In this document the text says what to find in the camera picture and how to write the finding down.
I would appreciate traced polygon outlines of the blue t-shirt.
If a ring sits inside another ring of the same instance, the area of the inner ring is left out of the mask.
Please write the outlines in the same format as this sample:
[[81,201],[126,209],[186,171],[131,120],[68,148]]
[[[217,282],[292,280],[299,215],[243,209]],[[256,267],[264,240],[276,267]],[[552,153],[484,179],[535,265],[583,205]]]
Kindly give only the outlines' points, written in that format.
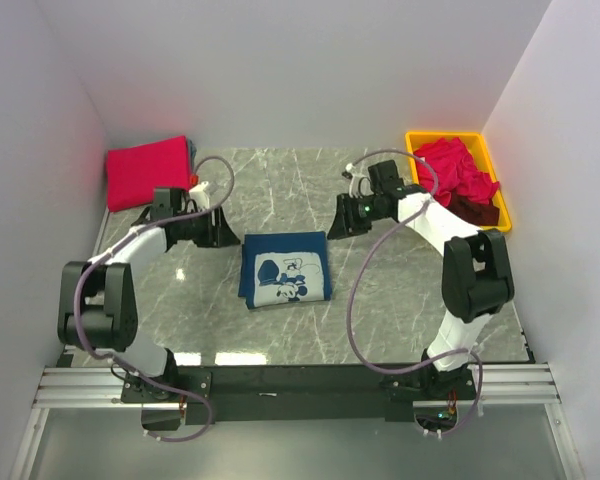
[[323,231],[247,234],[238,296],[250,310],[329,301],[332,285],[327,246]]

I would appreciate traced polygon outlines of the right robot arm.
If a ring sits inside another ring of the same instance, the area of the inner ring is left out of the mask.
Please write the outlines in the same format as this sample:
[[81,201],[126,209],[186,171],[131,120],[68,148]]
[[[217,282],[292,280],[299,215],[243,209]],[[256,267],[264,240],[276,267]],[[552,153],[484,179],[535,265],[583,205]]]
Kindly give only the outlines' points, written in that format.
[[389,370],[367,368],[396,380],[398,386],[440,399],[462,385],[473,347],[484,327],[514,297],[514,282],[504,235],[461,219],[419,184],[407,185],[394,161],[368,169],[370,191],[357,192],[363,177],[346,166],[349,190],[336,198],[327,234],[340,240],[369,232],[374,222],[393,219],[426,240],[442,257],[441,294],[445,313],[420,363]]

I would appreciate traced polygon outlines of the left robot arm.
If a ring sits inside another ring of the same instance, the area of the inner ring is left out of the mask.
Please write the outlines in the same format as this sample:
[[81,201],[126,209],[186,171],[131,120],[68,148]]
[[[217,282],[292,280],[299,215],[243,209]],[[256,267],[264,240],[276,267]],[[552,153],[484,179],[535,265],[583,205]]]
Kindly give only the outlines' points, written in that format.
[[188,190],[155,189],[152,203],[121,240],[62,270],[59,340],[118,365],[129,388],[159,402],[173,399],[184,385],[173,352],[138,331],[135,280],[180,242],[199,248],[239,244],[222,207],[211,204],[213,190],[208,181]]

